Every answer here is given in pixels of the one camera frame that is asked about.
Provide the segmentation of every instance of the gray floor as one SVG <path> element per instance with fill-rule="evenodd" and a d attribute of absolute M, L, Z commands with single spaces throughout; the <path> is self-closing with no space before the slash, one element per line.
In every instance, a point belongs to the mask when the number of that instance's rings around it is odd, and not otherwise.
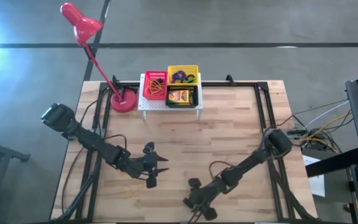
<path fill-rule="evenodd" d="M 0 44 L 75 43 L 63 2 L 0 0 Z M 100 18 L 104 0 L 72 2 Z M 358 42 L 358 0 L 112 0 L 101 36 L 110 42 Z M 198 64 L 204 80 L 284 80 L 293 112 L 345 99 L 344 82 L 358 79 L 358 48 L 99 49 L 97 59 L 121 80 L 170 64 Z M 48 220 L 67 142 L 40 116 L 53 102 L 76 108 L 86 62 L 82 49 L 0 49 L 0 144 L 31 153 L 9 166 L 0 223 Z M 102 78 L 93 70 L 91 80 Z M 353 124 L 333 136 L 344 151 L 358 146 Z M 350 222 L 341 203 L 316 198 L 316 206 L 325 220 Z"/>

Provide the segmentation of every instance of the red desk lamp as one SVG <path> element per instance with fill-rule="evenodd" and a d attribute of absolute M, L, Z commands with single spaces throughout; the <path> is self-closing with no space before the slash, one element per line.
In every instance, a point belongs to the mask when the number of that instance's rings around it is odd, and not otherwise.
<path fill-rule="evenodd" d="M 131 89 L 125 88 L 121 96 L 117 89 L 112 85 L 106 74 L 100 68 L 99 63 L 96 61 L 91 48 L 86 43 L 89 38 L 91 38 L 98 30 L 100 30 L 100 28 L 102 28 L 102 23 L 85 17 L 82 15 L 80 10 L 75 7 L 75 5 L 69 2 L 66 2 L 61 6 L 60 12 L 73 25 L 74 36 L 78 44 L 84 46 L 89 59 L 94 63 L 100 74 L 102 74 L 103 78 L 109 85 L 110 89 L 114 92 L 114 95 L 110 99 L 111 107 L 120 113 L 133 110 L 137 104 L 135 92 Z"/>

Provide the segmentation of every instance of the wooden table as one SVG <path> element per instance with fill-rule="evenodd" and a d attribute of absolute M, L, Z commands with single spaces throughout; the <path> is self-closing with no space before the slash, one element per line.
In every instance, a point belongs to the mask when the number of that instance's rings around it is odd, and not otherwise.
<path fill-rule="evenodd" d="M 268 85 L 275 118 L 277 123 L 281 123 L 291 115 L 284 82 L 268 81 Z M 82 117 L 86 106 L 97 98 L 98 88 L 99 82 L 84 82 L 77 120 Z M 119 114 L 111 110 L 107 136 L 125 134 L 133 157 L 142 156 L 144 144 L 154 141 L 158 154 L 169 159 L 161 162 L 158 168 L 170 169 L 157 177 L 155 188 L 146 189 L 144 181 L 131 179 L 103 162 L 94 210 L 95 222 L 186 222 L 192 215 L 182 202 L 190 192 L 187 180 L 198 177 L 207 184 L 211 181 L 209 163 L 222 160 L 236 164 L 255 150 L 261 131 L 254 89 L 205 87 L 203 94 L 203 117 L 199 121 L 195 120 L 194 111 L 150 112 L 144 121 L 138 111 Z M 93 115 L 94 107 L 85 116 L 85 128 L 91 127 Z M 292 128 L 293 123 L 290 121 L 283 126 Z M 108 142 L 123 146 L 120 138 L 108 139 Z M 52 218 L 61 214 L 62 185 L 80 149 L 76 141 L 69 143 Z M 86 150 L 81 153 L 68 181 L 65 207 L 80 188 L 85 155 Z M 294 147 L 284 160 L 291 190 L 306 210 L 317 217 L 301 151 Z M 224 168 L 224 165 L 215 165 L 214 174 Z M 286 214 L 282 192 L 280 197 Z M 211 206 L 218 213 L 214 222 L 275 221 L 267 163 L 246 173 L 231 193 L 218 196 Z"/>

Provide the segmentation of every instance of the yellow basket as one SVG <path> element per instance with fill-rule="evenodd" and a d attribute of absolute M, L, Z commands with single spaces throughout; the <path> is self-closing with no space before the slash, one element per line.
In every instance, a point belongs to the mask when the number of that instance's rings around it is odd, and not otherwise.
<path fill-rule="evenodd" d="M 188 83 L 188 78 L 184 80 L 174 80 L 173 76 L 183 77 L 183 71 L 186 76 L 194 75 L 194 81 Z M 169 65 L 168 66 L 168 85 L 197 85 L 198 84 L 198 66 L 197 65 Z"/>

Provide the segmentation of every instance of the red basket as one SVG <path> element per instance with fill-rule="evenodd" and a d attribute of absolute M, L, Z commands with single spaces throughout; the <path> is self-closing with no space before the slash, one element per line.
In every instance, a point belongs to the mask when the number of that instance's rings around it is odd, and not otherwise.
<path fill-rule="evenodd" d="M 154 87 L 150 82 L 160 81 Z M 165 100 L 167 94 L 167 72 L 166 71 L 146 71 L 144 77 L 143 96 L 148 100 Z"/>

